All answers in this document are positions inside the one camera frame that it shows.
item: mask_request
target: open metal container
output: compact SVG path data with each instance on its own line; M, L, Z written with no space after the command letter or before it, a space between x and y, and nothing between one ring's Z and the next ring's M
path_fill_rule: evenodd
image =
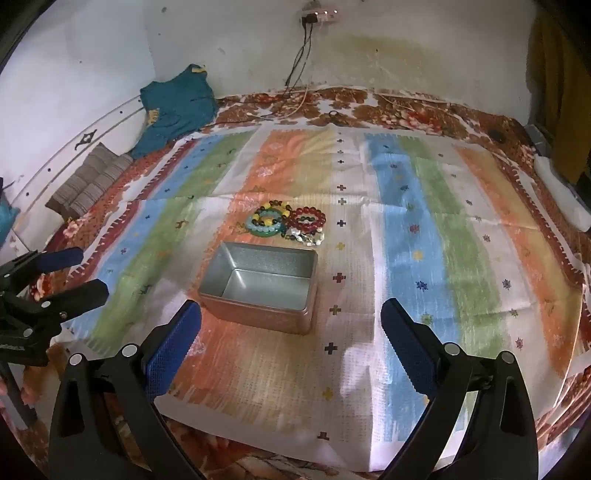
M317 263L313 250L222 242L199 296L217 318L305 335L311 329Z

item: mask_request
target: black plug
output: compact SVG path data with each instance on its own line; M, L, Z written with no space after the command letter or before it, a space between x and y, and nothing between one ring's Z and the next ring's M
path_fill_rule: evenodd
M318 23L318 16L317 15L315 15L315 14L302 15L301 24L303 27L305 27L306 24L312 24L312 23Z

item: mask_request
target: electrical socket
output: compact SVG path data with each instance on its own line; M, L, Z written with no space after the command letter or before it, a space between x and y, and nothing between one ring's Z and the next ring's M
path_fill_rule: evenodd
M340 18L338 8L323 6L315 8L307 8L301 11L301 16L305 17L308 14L313 14L318 18L318 23L335 23Z

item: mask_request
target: striped cushion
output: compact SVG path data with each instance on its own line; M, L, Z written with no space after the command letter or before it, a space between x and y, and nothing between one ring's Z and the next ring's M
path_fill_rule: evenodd
M73 219L80 218L97 200L114 184L115 180L133 163L133 159L123 154L117 157L103 173L97 176L68 206L69 216Z
M76 169L74 175L57 189L46 203L46 207L59 213L64 220L68 220L68 206L116 159L117 155L99 143L85 158L84 163Z

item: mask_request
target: pile of bracelets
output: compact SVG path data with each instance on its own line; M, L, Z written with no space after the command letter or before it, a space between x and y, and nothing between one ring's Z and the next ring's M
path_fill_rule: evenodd
M270 237L281 233L283 238L312 247L324 241L322 228L325 223L326 215L315 207L293 210L280 200L271 200L255 210L245 226L256 236Z

